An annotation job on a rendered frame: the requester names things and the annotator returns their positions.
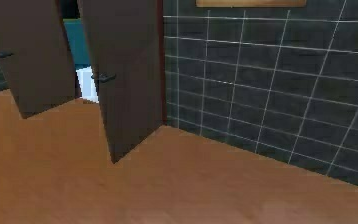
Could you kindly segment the dark brown room door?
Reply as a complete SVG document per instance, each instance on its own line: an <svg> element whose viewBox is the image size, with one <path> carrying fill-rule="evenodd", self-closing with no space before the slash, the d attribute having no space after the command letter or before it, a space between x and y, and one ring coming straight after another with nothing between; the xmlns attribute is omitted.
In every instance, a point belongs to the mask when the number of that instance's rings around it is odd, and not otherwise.
<svg viewBox="0 0 358 224"><path fill-rule="evenodd" d="M163 123L162 0L77 0L111 161Z"/></svg>
<svg viewBox="0 0 358 224"><path fill-rule="evenodd" d="M0 69L23 118L78 96L60 0L0 0Z"/></svg>

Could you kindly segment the wooden framed picture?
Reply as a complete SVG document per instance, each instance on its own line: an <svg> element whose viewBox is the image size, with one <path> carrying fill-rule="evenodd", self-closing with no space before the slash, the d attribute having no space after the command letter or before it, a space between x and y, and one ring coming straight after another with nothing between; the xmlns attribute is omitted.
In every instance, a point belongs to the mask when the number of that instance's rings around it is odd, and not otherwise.
<svg viewBox="0 0 358 224"><path fill-rule="evenodd" d="M302 7L307 0L196 0L197 7Z"/></svg>

